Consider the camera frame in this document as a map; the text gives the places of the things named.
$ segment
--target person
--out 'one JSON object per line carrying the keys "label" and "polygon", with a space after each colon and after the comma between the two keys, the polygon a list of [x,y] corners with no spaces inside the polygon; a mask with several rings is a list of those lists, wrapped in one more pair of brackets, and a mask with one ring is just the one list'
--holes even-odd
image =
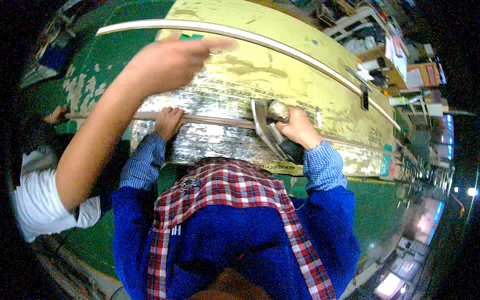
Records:
{"label": "person", "polygon": [[[24,238],[33,241],[41,234],[95,224],[102,210],[102,197],[90,197],[95,182],[143,100],[189,83],[209,57],[210,48],[232,45],[229,40],[180,41],[171,36],[145,46],[103,93],[59,159],[55,149],[44,147],[45,141],[35,142],[41,147],[26,149],[14,190],[17,222]],[[53,114],[63,117],[65,112],[58,108]],[[27,139],[42,136],[48,141],[54,136],[55,130],[46,121],[35,120],[35,130],[24,131],[30,135]],[[50,134],[35,137],[38,131]]]}
{"label": "person", "polygon": [[165,144],[183,111],[164,108],[112,196],[113,255],[136,299],[335,299],[360,258],[353,233],[354,195],[340,154],[306,113],[290,108],[276,126],[305,148],[307,199],[248,162],[200,160],[156,197]]}

